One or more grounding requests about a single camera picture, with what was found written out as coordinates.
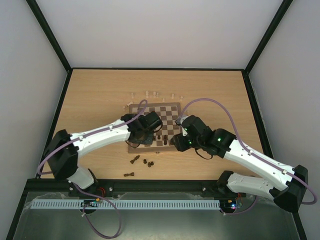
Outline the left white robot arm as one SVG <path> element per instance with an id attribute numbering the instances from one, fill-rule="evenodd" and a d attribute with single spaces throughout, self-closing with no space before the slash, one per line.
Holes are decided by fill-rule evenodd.
<path id="1" fill-rule="evenodd" d="M 55 180 L 67 180 L 85 190 L 96 185 L 97 179 L 91 170 L 79 165 L 79 158 L 114 143 L 145 144 L 153 140 L 162 125 L 158 114 L 152 111 L 147 115 L 127 113 L 110 124 L 80 133 L 69 134 L 63 129 L 47 146 L 45 160 Z"/>

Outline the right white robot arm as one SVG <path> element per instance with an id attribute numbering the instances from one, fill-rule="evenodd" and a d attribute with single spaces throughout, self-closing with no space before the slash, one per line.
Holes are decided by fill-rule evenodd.
<path id="1" fill-rule="evenodd" d="M 199 117 L 184 116 L 176 121 L 182 132 L 170 140 L 179 152 L 201 149 L 211 157 L 218 156 L 240 164 L 259 177 L 244 176 L 225 170 L 217 181 L 218 191 L 246 193 L 272 200 L 281 209 L 295 213 L 299 210 L 307 188 L 308 170 L 276 161 L 247 146 L 233 133 L 218 128 L 212 130 Z"/>

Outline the wooden chess board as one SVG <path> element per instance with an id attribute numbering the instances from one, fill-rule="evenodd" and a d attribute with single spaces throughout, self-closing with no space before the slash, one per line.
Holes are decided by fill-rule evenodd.
<path id="1" fill-rule="evenodd" d="M 181 128 L 176 125 L 175 121 L 181 114 L 181 104 L 179 102 L 161 102 L 161 103 L 149 103 L 144 111 L 144 115 L 155 111 L 163 126 L 154 133 L 155 140 L 152 144 L 133 144 L 131 143 L 127 147 L 129 154 L 142 154 L 142 153 L 153 153 L 153 152 L 172 152 L 176 148 L 170 145 L 170 140 L 174 135 L 182 133 Z"/>

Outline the lying dark king piece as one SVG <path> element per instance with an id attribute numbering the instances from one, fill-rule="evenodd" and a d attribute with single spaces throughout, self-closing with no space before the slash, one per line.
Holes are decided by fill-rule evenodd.
<path id="1" fill-rule="evenodd" d="M 123 176 L 124 177 L 129 177 L 129 176 L 134 176 L 135 175 L 135 173 L 134 172 L 131 172 L 131 173 L 125 173 Z"/>

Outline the black metal frame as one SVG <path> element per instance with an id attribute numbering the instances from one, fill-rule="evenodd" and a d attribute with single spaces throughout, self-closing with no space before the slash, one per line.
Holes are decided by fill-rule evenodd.
<path id="1" fill-rule="evenodd" d="M 249 73 L 273 157 L 320 191 L 320 3 L 295 0 L 248 64 L 279 0 L 40 0 L 63 65 L 24 0 L 0 3 L 0 237 L 5 239 L 50 131 L 119 119 L 146 91 L 261 150 Z"/>

